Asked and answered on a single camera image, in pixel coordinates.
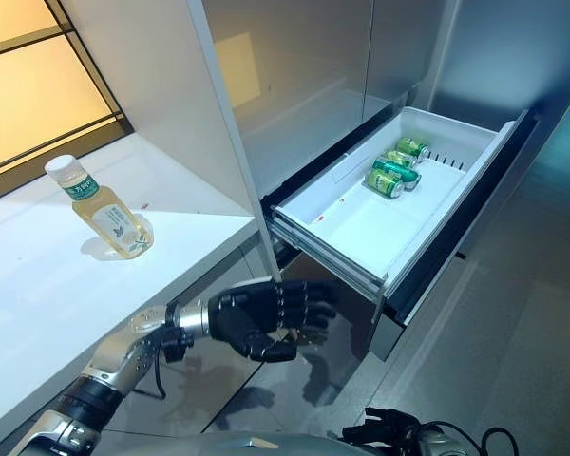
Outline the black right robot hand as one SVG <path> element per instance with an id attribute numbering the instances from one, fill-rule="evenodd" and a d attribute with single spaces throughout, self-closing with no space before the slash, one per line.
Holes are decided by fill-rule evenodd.
<path id="1" fill-rule="evenodd" d="M 340 441 L 366 447 L 378 443 L 377 449 L 385 455 L 416 455 L 420 421 L 394 408 L 365 408 L 362 425 L 343 427 Z"/>

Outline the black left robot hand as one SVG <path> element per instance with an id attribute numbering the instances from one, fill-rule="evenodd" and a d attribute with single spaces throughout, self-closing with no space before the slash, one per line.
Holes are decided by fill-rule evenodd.
<path id="1" fill-rule="evenodd" d="M 275 340 L 279 329 L 325 330 L 335 318 L 331 282 L 262 278 L 226 289 L 208 302 L 209 334 L 239 355 L 262 363 L 291 361 L 295 343 Z"/>

